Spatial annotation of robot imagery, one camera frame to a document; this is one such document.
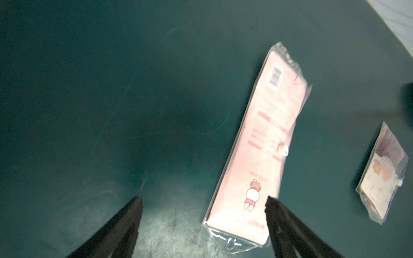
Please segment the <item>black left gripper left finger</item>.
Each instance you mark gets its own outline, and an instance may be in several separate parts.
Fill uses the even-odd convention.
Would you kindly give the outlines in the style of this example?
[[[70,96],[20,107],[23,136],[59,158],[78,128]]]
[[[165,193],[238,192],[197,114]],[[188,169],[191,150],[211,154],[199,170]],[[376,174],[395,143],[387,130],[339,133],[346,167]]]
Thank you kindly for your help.
[[[132,198],[70,258],[130,258],[138,239],[143,213],[140,197]]]

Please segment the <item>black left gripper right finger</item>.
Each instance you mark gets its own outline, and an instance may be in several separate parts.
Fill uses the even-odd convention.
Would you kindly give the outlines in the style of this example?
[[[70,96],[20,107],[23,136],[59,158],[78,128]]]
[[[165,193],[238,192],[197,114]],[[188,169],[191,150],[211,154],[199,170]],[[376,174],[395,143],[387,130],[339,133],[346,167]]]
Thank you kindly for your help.
[[[277,258],[341,258],[282,202],[269,196],[265,208],[272,247]]]

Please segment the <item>small pink ruler set pouch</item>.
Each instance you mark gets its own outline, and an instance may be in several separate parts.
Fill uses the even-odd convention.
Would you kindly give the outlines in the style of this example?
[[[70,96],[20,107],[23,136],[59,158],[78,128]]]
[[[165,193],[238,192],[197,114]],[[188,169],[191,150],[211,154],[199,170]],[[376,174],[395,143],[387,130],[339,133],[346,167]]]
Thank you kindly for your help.
[[[403,185],[409,157],[383,122],[356,192],[372,221],[382,225],[392,200]]]

